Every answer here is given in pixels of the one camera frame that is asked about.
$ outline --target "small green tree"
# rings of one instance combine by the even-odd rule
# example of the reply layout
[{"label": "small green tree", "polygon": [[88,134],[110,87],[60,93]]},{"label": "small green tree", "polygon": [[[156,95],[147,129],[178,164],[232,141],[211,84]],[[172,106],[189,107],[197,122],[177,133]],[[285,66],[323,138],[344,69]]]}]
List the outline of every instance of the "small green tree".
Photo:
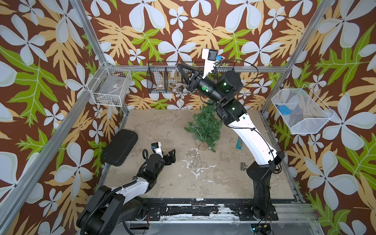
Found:
[{"label": "small green tree", "polygon": [[199,114],[193,115],[193,122],[188,122],[184,129],[192,133],[196,138],[208,145],[209,149],[215,152],[217,141],[221,137],[222,120],[217,118],[215,105],[203,105]]}]

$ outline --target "floral wallpaper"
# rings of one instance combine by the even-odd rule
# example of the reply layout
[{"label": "floral wallpaper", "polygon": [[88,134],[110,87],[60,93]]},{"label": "floral wallpaper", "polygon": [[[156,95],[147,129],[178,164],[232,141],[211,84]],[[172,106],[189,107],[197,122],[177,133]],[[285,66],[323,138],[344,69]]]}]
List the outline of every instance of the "floral wallpaper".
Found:
[{"label": "floral wallpaper", "polygon": [[[0,207],[97,70],[68,0],[0,0]],[[89,101],[7,234],[76,233],[118,108]]]},{"label": "floral wallpaper", "polygon": [[[298,0],[87,0],[82,1],[107,61],[146,65],[202,62],[213,48],[225,59],[285,65],[317,7]],[[199,94],[149,94],[146,73],[132,73],[129,109],[200,109]],[[242,73],[244,82],[256,75]],[[259,109],[279,74],[260,74],[237,99]]]},{"label": "floral wallpaper", "polygon": [[333,2],[284,82],[335,111],[318,134],[291,135],[273,106],[265,113],[328,235],[376,234],[375,14],[374,0]]}]

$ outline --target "beige floor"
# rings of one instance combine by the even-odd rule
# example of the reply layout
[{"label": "beige floor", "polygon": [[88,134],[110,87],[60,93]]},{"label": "beige floor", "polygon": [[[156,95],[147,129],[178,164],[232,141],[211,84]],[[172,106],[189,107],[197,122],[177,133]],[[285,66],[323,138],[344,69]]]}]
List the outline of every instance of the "beige floor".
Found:
[{"label": "beige floor", "polygon": [[[184,130],[192,121],[194,110],[132,110],[125,128],[138,134],[138,142],[124,163],[111,166],[105,185],[119,186],[132,180],[141,164],[142,150],[152,153],[150,144],[162,143],[164,153],[176,149],[176,163],[166,166],[152,190],[143,197],[177,198],[253,198],[252,180],[240,170],[240,162],[250,165],[254,158],[243,145],[236,149],[237,134],[223,126],[217,152],[198,150],[192,135]],[[269,140],[258,111],[249,115],[261,134]],[[271,177],[271,197],[292,199],[293,195],[283,172]]]}]

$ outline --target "white wire basket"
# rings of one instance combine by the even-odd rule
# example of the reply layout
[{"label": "white wire basket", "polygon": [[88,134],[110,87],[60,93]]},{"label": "white wire basket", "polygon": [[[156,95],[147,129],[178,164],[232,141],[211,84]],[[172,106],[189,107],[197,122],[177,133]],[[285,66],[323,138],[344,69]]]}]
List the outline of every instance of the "white wire basket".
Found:
[{"label": "white wire basket", "polygon": [[132,80],[130,71],[108,67],[94,79],[97,81],[90,89],[90,94],[95,104],[122,107]]},{"label": "white wire basket", "polygon": [[334,115],[334,111],[307,86],[281,89],[271,101],[293,135],[317,134]]}]

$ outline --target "wire mesh basket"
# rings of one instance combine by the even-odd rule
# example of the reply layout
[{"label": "wire mesh basket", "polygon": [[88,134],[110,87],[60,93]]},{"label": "wire mesh basket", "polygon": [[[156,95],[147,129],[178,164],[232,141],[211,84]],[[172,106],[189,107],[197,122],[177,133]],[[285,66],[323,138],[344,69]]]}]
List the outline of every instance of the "wire mesh basket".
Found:
[{"label": "wire mesh basket", "polygon": [[[191,65],[191,62],[179,62]],[[204,62],[196,62],[194,64],[197,68],[203,68]],[[188,76],[192,74],[191,70],[183,68]],[[216,83],[222,75],[230,70],[234,70],[232,66],[221,66],[216,68],[213,73],[207,75],[208,78],[214,80]],[[167,65],[166,62],[148,62],[148,70],[146,74],[147,90],[149,93],[187,93],[185,89],[186,82],[184,81],[180,71],[176,65]]]},{"label": "wire mesh basket", "polygon": [[[320,100],[320,106],[311,96]],[[308,87],[281,89],[271,101],[293,135],[317,134],[334,115],[334,111]]]},{"label": "wire mesh basket", "polygon": [[90,94],[98,105],[108,105],[121,107],[129,89],[131,82],[130,71],[119,68],[108,67],[97,77],[93,87],[90,89]]}]

